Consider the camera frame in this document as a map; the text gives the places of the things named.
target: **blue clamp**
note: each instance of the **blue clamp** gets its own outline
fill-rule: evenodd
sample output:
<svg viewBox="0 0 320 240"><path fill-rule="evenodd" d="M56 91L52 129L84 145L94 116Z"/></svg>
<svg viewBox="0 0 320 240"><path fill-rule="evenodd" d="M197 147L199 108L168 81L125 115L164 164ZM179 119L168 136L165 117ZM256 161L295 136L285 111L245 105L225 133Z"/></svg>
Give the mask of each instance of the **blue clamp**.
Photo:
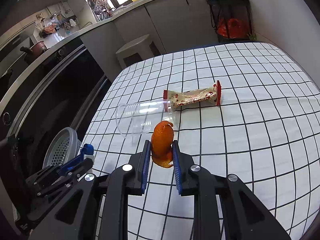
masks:
<svg viewBox="0 0 320 240"><path fill-rule="evenodd" d="M59 170L60 176L66 176L70 170L73 169L74 166L78 165L80 162L84 160L84 155L93 155L93 146L91 144L85 143L83 148L80 150L80 154L74 157L72 160L63 164Z"/></svg>

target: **copper kettle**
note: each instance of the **copper kettle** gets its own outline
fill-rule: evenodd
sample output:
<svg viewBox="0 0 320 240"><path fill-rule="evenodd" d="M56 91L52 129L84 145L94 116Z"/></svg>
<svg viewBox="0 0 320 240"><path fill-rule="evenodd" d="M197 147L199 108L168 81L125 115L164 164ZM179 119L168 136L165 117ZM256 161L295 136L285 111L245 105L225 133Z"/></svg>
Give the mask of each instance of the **copper kettle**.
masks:
<svg viewBox="0 0 320 240"><path fill-rule="evenodd" d="M30 65L34 62L41 54L43 54L48 48L44 44L44 41L39 41L31 48L21 47L20 51L25 52L26 56L24 57L24 61Z"/></svg>

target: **electrical outlet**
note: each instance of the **electrical outlet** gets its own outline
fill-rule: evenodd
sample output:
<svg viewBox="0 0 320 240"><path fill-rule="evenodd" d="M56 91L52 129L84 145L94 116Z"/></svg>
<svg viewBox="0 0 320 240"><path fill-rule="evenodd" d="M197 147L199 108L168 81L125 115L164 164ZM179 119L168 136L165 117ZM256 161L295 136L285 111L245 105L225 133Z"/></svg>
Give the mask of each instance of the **electrical outlet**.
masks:
<svg viewBox="0 0 320 240"><path fill-rule="evenodd" d="M43 18L43 14L42 13L39 13L36 16L37 16L38 19L42 19Z"/></svg>

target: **orange peel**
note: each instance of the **orange peel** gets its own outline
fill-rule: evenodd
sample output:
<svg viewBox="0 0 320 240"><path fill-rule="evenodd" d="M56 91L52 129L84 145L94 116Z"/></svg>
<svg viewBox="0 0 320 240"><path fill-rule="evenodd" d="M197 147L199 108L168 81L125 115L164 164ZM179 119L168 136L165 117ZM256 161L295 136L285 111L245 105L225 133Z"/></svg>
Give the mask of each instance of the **orange peel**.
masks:
<svg viewBox="0 0 320 240"><path fill-rule="evenodd" d="M151 136L151 153L152 160L155 164L163 168L171 168L173 142L173 124L168 121L161 121L154 129Z"/></svg>

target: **white tablecloth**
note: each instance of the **white tablecloth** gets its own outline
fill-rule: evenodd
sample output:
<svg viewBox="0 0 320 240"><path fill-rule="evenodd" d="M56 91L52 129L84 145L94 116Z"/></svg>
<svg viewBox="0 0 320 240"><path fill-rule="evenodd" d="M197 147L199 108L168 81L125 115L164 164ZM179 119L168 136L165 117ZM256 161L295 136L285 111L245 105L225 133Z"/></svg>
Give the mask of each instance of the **white tablecloth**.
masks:
<svg viewBox="0 0 320 240"><path fill-rule="evenodd" d="M94 146L94 173L111 173L151 139L144 134L132 145L121 136L118 104L161 98L166 89L207 88L216 80L221 107L204 101L175 113L180 150L212 174L237 174L291 238L299 239L320 204L320 94L297 64L267 43L181 51L123 70L83 141ZM190 239L193 196L178 195L172 171L151 162L145 195L129 196L129 240Z"/></svg>

